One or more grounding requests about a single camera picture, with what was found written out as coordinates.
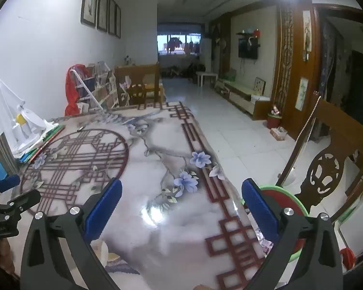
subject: white stool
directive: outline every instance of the white stool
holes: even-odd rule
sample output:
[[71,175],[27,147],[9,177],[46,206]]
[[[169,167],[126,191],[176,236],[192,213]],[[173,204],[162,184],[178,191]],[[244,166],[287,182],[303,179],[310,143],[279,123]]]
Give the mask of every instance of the white stool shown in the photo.
[[203,87],[203,77],[204,76],[215,76],[215,82],[218,80],[218,74],[212,72],[196,72],[198,76],[198,87]]

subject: figurine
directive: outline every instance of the figurine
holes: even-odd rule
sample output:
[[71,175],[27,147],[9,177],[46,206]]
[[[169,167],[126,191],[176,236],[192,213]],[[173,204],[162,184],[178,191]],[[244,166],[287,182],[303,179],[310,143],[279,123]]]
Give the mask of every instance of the figurine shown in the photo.
[[273,109],[272,109],[272,115],[274,116],[279,116],[280,115],[280,111],[278,110],[276,105],[273,105]]

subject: table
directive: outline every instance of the table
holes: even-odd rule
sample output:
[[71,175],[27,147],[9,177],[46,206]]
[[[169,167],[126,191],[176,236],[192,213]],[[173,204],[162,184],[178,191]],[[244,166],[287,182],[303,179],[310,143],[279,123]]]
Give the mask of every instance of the table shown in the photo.
[[148,104],[57,121],[65,130],[12,192],[16,197],[38,188],[42,195],[22,214],[19,236],[9,238],[16,272],[37,211],[63,214],[118,177],[122,198],[101,239],[109,250],[105,269],[122,290],[246,286],[264,253],[188,108]]
[[198,87],[203,87],[203,77],[204,76],[215,76],[215,82],[218,80],[218,74],[212,72],[196,72],[198,76]]

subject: tiled floor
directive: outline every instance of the tiled floor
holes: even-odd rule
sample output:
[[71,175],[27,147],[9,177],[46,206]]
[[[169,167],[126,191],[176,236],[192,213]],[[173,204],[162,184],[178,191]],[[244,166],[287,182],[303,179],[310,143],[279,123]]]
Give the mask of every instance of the tiled floor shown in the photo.
[[[220,97],[208,84],[198,88],[186,79],[163,80],[167,101],[181,101],[190,108],[208,142],[216,152],[227,178],[241,192],[243,180],[251,177],[258,185],[275,184],[295,146],[287,136],[277,141],[266,128],[266,121],[253,121],[228,101]],[[330,140],[319,143],[310,141],[296,162],[296,178],[289,178],[286,189],[293,194],[300,192],[314,156]],[[320,204],[312,207],[311,215],[325,212]]]

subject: window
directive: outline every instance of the window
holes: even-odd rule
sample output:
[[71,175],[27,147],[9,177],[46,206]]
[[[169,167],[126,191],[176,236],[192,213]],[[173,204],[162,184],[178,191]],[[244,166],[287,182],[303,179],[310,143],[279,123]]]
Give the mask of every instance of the window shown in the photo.
[[[175,48],[172,51],[171,49],[167,50],[168,42],[171,40],[171,38],[177,38],[180,43],[175,45]],[[181,34],[171,34],[171,35],[158,35],[158,51],[160,55],[167,55],[167,54],[181,54],[184,55],[184,46],[185,43],[190,43],[191,41],[196,44],[200,43],[200,34],[187,34],[187,35],[181,35]],[[194,50],[197,51],[196,47],[193,48],[193,51],[191,52],[192,55],[198,55],[199,53],[195,53]]]

